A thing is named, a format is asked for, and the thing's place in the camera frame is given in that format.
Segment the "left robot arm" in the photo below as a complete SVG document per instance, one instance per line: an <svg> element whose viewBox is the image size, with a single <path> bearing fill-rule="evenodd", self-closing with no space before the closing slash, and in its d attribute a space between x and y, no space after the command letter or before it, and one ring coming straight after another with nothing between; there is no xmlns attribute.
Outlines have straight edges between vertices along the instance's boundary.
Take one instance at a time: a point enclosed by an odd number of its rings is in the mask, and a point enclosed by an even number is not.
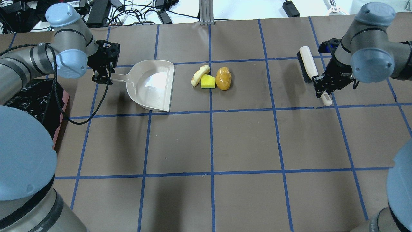
<svg viewBox="0 0 412 232"><path fill-rule="evenodd" d="M35 117L5 104L29 81L54 75L80 78L87 67L92 80L112 84L120 45L96 40L81 15L68 3L45 14L55 29L52 43L16 46L1 53L1 231L87 232L85 224L53 188L57 154L53 138Z"/></svg>

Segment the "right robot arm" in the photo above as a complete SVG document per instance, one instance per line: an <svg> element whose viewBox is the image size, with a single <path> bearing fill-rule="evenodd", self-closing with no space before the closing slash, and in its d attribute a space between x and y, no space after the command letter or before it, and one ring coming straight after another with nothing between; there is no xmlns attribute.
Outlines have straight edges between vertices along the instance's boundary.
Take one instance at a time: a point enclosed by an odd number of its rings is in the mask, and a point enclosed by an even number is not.
<svg viewBox="0 0 412 232"><path fill-rule="evenodd" d="M396 16L386 3L369 2L356 14L341 39L332 38L318 47L331 54L325 71L319 74L310 49L300 48L298 59L304 81L312 83L317 98L331 105L329 95L353 84L377 83L388 78L411 80L411 41L391 42L387 28ZM395 155L386 181L387 207L354 229L355 232L411 231L411 141Z"/></svg>

